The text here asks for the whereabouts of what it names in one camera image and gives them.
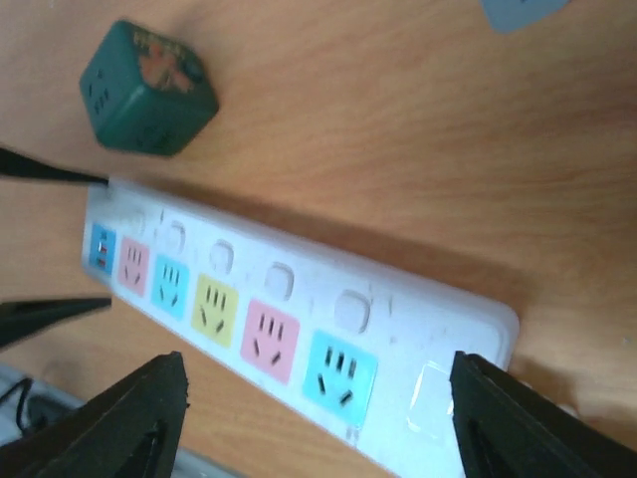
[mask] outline green cube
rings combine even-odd
[[[100,144],[171,156],[219,111],[199,58],[186,46],[115,22],[80,79]]]

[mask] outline power outlet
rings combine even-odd
[[[114,231],[106,229],[99,224],[93,225],[89,264],[108,275],[112,274],[116,239],[117,236]]]
[[[378,360],[337,337],[317,331],[312,340],[303,395],[341,420],[362,426]]]
[[[239,294],[205,274],[197,280],[192,328],[226,349],[232,342]]]
[[[189,275],[184,264],[167,256],[157,256],[150,302],[181,320],[186,308]]]
[[[241,357],[286,384],[290,380],[300,328],[294,317],[253,300],[248,307]]]
[[[143,297],[146,290],[149,257],[148,246],[133,241],[129,237],[121,240],[117,280],[140,297]]]

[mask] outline white power strip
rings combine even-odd
[[[122,181],[89,191],[89,274],[400,476],[463,476],[455,351],[506,367],[507,306]]]

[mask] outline wooden surface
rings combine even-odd
[[[121,16],[194,46],[218,91],[170,161],[92,136],[77,82]],[[576,0],[510,36],[478,0],[23,0],[0,18],[0,142],[504,301],[513,373],[637,448],[631,2]],[[80,266],[85,199],[2,181],[0,299],[104,291]],[[382,475],[119,301],[0,359],[88,398],[172,350],[184,445],[251,476]]]

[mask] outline blue-gray object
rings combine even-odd
[[[568,0],[482,0],[494,30],[510,33],[556,12]]]

